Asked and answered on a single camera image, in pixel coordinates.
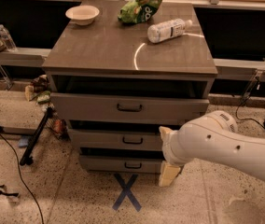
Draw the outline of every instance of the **drawer handle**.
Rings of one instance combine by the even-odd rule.
[[[117,110],[123,112],[140,112],[143,109],[142,105],[139,105],[138,108],[124,108],[120,104],[117,104]]]
[[[128,145],[141,145],[143,143],[143,138],[141,138],[141,140],[139,142],[132,142],[132,141],[126,141],[125,137],[123,137],[122,142],[124,144],[128,144]]]
[[[140,162],[140,164],[138,166],[129,166],[126,164],[126,162],[124,162],[124,166],[127,169],[140,169],[140,168],[142,168],[142,163]]]

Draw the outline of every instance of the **speckled floor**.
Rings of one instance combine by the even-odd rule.
[[[234,116],[236,106],[223,105],[219,100],[213,101],[208,112],[222,109]],[[265,108],[242,107],[239,116],[262,121]],[[40,106],[27,102],[24,93],[0,91],[2,126],[34,129],[42,117]],[[239,133],[265,138],[265,132],[253,121],[239,122]],[[24,149],[18,148],[20,137],[11,135],[7,139],[21,157]],[[114,210],[122,192],[114,173],[83,170],[69,141],[58,140],[45,129],[33,157],[34,163],[22,166],[21,173],[48,224],[265,224],[265,182],[226,166],[194,160],[169,188],[158,186],[157,175],[140,174],[131,192],[141,209],[136,210],[125,197],[119,209]],[[125,183],[132,177],[120,175]],[[20,181],[14,153],[2,139],[0,184],[5,184],[8,192],[21,194],[18,199],[0,195],[0,224],[41,223],[37,206]]]

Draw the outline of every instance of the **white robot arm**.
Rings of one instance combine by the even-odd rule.
[[[238,134],[235,119],[224,111],[194,119],[179,131],[160,127],[160,133],[166,160],[160,186],[170,185],[177,167],[193,158],[221,163],[265,181],[265,139]]]

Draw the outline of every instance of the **plastic bottle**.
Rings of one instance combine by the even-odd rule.
[[[8,51],[17,51],[17,47],[10,35],[9,30],[2,24],[0,24],[0,36],[4,41]]]
[[[192,21],[174,19],[152,25],[147,30],[148,39],[152,43],[159,43],[170,38],[177,37],[185,33],[186,29],[192,26]]]

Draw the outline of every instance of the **white bowl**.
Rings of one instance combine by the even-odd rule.
[[[99,9],[94,6],[82,5],[71,7],[66,11],[66,17],[73,20],[75,24],[85,26],[91,24],[98,16]]]

